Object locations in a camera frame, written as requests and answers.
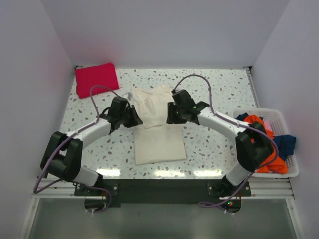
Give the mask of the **cream white t shirt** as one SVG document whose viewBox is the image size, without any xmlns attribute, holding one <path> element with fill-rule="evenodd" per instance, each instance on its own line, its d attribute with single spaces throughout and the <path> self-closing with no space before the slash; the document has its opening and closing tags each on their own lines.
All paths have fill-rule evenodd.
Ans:
<svg viewBox="0 0 319 239">
<path fill-rule="evenodd" d="M 133 88 L 132 103 L 143 124 L 134 128 L 135 164 L 186 160 L 181 126 L 167 124 L 168 103 L 173 102 L 171 88 Z"/>
</svg>

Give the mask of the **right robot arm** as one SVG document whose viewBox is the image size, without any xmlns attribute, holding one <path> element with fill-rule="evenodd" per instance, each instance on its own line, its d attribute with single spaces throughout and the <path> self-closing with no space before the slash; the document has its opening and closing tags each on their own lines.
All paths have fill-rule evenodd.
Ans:
<svg viewBox="0 0 319 239">
<path fill-rule="evenodd" d="M 172 98 L 173 102 L 167 104 L 166 123 L 191 122 L 234 140 L 237 163 L 220 182 L 213 185 L 214 191 L 234 195 L 239 191 L 240 184 L 274 153 L 271 139 L 261 123 L 249 124 L 212 112 L 208 103 L 195 103 L 186 90 L 173 90 Z"/>
</svg>

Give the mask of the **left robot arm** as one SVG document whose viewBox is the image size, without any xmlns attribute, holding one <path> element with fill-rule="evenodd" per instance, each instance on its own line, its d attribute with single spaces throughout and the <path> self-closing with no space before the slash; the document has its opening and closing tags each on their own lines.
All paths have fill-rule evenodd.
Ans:
<svg viewBox="0 0 319 239">
<path fill-rule="evenodd" d="M 91 123 L 68 133 L 57 131 L 51 135 L 40 163 L 39 178 L 48 173 L 60 180 L 84 184 L 91 195 L 99 195 L 103 191 L 102 175 L 82 166 L 83 149 L 120 126 L 131 128 L 142 123 L 127 99 L 114 97 L 111 105 Z"/>
</svg>

